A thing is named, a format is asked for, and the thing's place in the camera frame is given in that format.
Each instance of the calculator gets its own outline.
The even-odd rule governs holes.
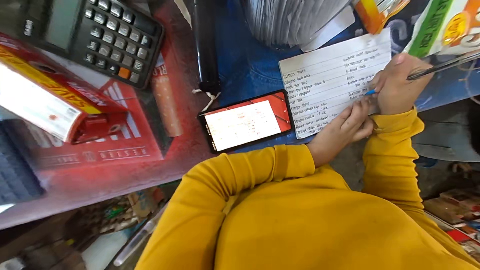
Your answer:
[[[1,0],[0,32],[142,89],[164,28],[118,0]]]

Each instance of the person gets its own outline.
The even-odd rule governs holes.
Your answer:
[[[478,269],[423,211],[411,137],[423,129],[414,101],[429,64],[396,55],[369,99],[346,108],[307,145],[221,154],[186,173],[136,270]],[[362,192],[329,165],[370,136]],[[229,200],[235,201],[226,210]]]

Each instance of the white string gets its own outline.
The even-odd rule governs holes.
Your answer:
[[[470,65],[470,68],[468,68],[468,69],[460,68],[460,66],[457,66],[457,68],[460,69],[460,70],[463,70],[463,71],[468,71],[467,76],[466,76],[465,78],[463,78],[463,79],[460,79],[460,81],[464,81],[464,82],[465,82],[465,89],[467,90],[467,93],[468,93],[468,95],[470,96],[470,99],[471,99],[473,102],[475,102],[475,103],[477,103],[478,105],[480,105],[480,101],[479,101],[478,99],[476,99],[476,98],[474,97],[474,95],[472,94],[472,92],[471,92],[471,90],[470,90],[470,83],[469,83],[469,81],[468,81],[468,79],[470,78],[470,75],[472,74],[472,71],[479,69],[479,68],[473,68],[476,63],[477,63],[477,60],[472,61],[472,64]]]
[[[200,90],[200,89],[192,90],[192,93],[194,93],[194,94],[196,94],[198,92],[202,92],[202,90]],[[210,98],[210,101],[208,102],[207,106],[205,106],[205,108],[202,111],[206,111],[210,107],[210,105],[212,105],[214,100],[220,95],[220,92],[216,96],[210,94],[210,92],[205,92],[205,94],[207,94],[207,96]]]

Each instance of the yellow sleeve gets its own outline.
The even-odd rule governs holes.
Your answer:
[[[305,145],[221,154],[196,165],[182,178],[135,269],[213,269],[222,210],[230,196],[314,170]]]
[[[377,126],[363,153],[363,192],[394,203],[452,255],[480,268],[477,261],[423,212],[413,163],[418,155],[411,141],[411,137],[424,128],[417,110],[397,115],[376,115],[372,118]]]

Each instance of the smartphone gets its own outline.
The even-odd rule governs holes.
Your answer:
[[[198,115],[212,153],[231,152],[293,130],[284,89]]]

